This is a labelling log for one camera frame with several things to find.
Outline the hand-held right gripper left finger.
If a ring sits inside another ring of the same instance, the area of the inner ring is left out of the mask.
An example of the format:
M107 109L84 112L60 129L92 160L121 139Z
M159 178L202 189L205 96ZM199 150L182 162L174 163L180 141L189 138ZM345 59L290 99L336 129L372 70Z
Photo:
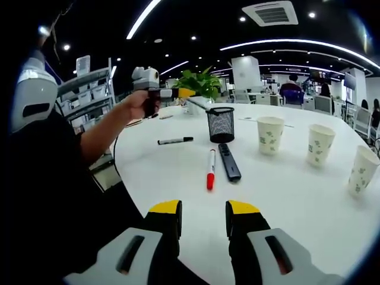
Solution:
M138 227L130 227L105 245L96 262L64 278L66 284L169 284L178 260L182 201L149 209Z

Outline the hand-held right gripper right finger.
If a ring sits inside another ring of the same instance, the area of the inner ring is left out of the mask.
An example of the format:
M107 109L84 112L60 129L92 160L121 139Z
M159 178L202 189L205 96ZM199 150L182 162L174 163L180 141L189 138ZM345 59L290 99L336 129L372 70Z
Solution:
M226 235L236 284L344 284L312 263L311 254L255 206L226 201Z

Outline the person's left hand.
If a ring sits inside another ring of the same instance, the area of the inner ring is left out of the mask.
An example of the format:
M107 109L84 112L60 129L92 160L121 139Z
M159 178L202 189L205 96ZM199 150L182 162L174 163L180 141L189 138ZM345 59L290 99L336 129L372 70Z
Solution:
M137 90L121 101L121 112L125 122L145 118L144 103L148 99L148 91Z

